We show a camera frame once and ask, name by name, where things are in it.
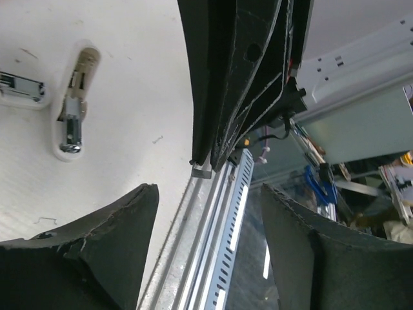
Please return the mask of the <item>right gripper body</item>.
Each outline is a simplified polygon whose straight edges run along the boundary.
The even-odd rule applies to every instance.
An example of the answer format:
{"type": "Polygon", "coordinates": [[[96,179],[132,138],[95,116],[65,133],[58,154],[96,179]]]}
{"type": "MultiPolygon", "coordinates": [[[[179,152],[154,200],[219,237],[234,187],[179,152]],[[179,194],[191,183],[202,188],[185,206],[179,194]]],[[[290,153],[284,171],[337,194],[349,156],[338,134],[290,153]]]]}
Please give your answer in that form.
{"type": "Polygon", "coordinates": [[[284,125],[285,132],[288,132],[290,119],[306,110],[303,103],[306,94],[304,88],[297,86],[296,78],[285,74],[267,74],[255,79],[239,110],[243,123],[238,147],[246,149],[263,141],[263,138],[257,138],[245,142],[250,132],[264,126],[274,128],[284,125]]]}

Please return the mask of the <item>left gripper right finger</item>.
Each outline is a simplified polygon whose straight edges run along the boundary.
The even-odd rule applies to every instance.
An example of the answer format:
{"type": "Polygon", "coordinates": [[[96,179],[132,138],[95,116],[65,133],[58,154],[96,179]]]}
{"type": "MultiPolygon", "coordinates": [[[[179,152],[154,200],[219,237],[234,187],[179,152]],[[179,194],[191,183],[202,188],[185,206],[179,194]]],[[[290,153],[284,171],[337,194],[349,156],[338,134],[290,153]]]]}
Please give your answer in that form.
{"type": "Polygon", "coordinates": [[[280,309],[412,309],[412,246],[351,229],[261,186],[280,309]]]}

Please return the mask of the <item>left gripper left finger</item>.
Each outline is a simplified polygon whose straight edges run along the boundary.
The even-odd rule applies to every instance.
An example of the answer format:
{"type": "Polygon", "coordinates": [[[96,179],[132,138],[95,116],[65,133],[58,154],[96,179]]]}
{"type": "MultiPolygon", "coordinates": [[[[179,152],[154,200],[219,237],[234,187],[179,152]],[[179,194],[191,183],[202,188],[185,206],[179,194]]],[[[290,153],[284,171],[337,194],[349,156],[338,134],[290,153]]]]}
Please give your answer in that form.
{"type": "Polygon", "coordinates": [[[159,203],[155,184],[66,225],[1,243],[2,309],[135,309],[159,203]]]}

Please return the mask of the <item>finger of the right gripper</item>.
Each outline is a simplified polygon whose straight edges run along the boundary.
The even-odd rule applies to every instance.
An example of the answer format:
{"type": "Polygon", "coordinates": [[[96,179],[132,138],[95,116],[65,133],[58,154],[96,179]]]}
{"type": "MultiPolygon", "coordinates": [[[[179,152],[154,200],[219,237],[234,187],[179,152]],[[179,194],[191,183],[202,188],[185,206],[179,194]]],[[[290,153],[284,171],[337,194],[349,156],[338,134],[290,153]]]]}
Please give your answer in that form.
{"type": "Polygon", "coordinates": [[[211,166],[221,170],[239,140],[279,101],[307,43],[313,1],[236,1],[211,166]]]}
{"type": "Polygon", "coordinates": [[[237,1],[178,1],[193,99],[192,163],[224,163],[225,133],[234,118],[228,75],[237,1]]]}

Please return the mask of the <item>pink white stapler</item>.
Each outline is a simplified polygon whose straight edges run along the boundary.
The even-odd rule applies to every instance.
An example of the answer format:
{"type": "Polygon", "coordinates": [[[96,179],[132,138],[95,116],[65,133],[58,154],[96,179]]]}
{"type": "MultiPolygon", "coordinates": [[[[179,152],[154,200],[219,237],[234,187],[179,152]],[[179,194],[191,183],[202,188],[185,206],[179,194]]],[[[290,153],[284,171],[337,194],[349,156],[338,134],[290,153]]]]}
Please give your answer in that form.
{"type": "Polygon", "coordinates": [[[1,70],[1,106],[42,110],[50,102],[49,82],[43,76],[32,78],[1,70]]]}

